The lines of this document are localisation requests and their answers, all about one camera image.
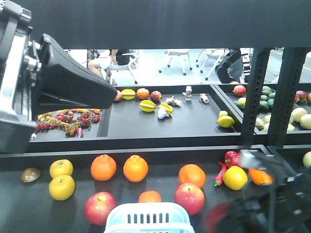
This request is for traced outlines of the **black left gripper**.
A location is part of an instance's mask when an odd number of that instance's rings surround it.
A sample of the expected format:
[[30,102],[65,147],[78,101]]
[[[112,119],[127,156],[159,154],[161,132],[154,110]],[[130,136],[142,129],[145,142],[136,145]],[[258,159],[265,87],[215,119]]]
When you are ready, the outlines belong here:
[[75,61],[51,36],[30,41],[31,17],[11,0],[0,2],[1,153],[25,152],[38,114],[108,109],[117,95],[113,85]]

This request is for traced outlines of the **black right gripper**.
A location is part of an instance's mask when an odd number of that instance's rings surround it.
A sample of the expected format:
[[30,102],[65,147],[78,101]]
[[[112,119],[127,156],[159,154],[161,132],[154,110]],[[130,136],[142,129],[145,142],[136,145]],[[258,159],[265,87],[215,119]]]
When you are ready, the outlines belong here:
[[282,177],[257,197],[233,202],[228,211],[230,233],[297,233],[311,231],[311,170]]

